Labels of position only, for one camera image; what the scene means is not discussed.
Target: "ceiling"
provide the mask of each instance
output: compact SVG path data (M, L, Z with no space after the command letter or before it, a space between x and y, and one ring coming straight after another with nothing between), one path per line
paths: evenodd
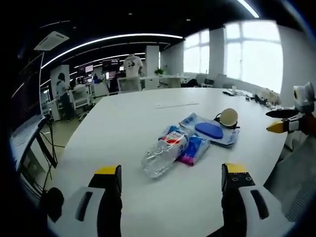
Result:
M247 0L260 18L274 19L280 25L301 30L293 17L278 0ZM313 14L302 1L297 8L307 20ZM17 71L21 71L39 52L35 46L49 33L57 31L69 37L50 52L46 52L43 63L60 53L82 43L107 36L130 33L160 33L186 37L205 28L217 29L229 21L253 19L253 16L236 0L160 0L160 1L95 1L56 0L53 5L38 6L25 2L21 6L17 26ZM45 67L49 71L60 64L74 66L93 60L120 55L145 52L147 44L159 45L161 51L181 39L165 37L128 37L90 44L74 50Z

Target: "blue package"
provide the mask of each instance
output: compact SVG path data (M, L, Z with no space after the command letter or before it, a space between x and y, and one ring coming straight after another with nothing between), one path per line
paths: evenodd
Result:
M187 148L182 152L177 160L189 166L193 166L201 158L209 145L210 142L207 139L193 135L189 139Z

